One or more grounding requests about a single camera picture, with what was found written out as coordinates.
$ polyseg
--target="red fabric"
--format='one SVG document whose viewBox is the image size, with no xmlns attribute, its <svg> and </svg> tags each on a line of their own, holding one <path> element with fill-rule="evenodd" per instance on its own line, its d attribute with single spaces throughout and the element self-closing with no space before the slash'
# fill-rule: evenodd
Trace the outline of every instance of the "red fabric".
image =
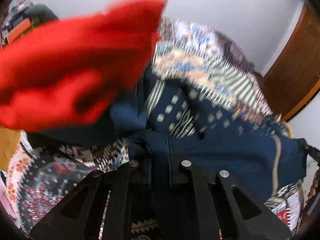
<svg viewBox="0 0 320 240">
<path fill-rule="evenodd" d="M 151 58 L 166 0 L 122 0 L 54 21 L 0 52 L 0 125 L 40 131 L 95 122 Z"/>
</svg>

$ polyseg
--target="navy blue garment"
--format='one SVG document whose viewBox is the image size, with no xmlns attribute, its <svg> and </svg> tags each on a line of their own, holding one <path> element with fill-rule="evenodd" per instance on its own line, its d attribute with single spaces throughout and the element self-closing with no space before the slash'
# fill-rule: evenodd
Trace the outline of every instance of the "navy blue garment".
<svg viewBox="0 0 320 240">
<path fill-rule="evenodd" d="M 119 95 L 110 107 L 110 116 L 116 133 L 125 137 L 133 132 L 144 130 L 147 115 L 144 108 L 144 75 L 137 82 L 134 90 Z"/>
<path fill-rule="evenodd" d="M 273 116 L 251 123 L 182 80 L 150 80 L 149 94 L 156 97 L 146 102 L 147 127 L 159 137 L 173 136 L 186 158 L 210 171 L 228 170 L 261 201 L 306 176 L 306 155 Z M 157 149 L 156 136 L 145 136 Z"/>
<path fill-rule="evenodd" d="M 144 74 L 136 87 L 117 96 L 112 105 L 93 125 L 51 129 L 40 134 L 69 144 L 106 146 L 118 138 L 143 130 L 147 117 L 144 108 Z"/>
<path fill-rule="evenodd" d="M 130 138 L 129 159 L 134 159 L 139 149 L 147 149 L 158 162 L 168 165 L 159 169 L 160 177 L 166 178 L 166 173 L 170 169 L 171 148 L 174 147 L 183 153 L 185 159 L 205 170 L 229 171 L 260 201 L 265 202 L 270 198 L 274 184 L 272 171 L 276 157 L 275 140 L 270 136 L 260 136 L 256 133 L 242 136 L 229 132 L 215 136 L 208 135 L 203 139 L 197 134 L 177 139 L 152 131 L 143 131 Z M 299 148 L 298 141 L 284 137 L 281 137 L 280 141 L 282 148 L 277 168 L 277 189 L 306 176 L 307 156 Z"/>
</svg>

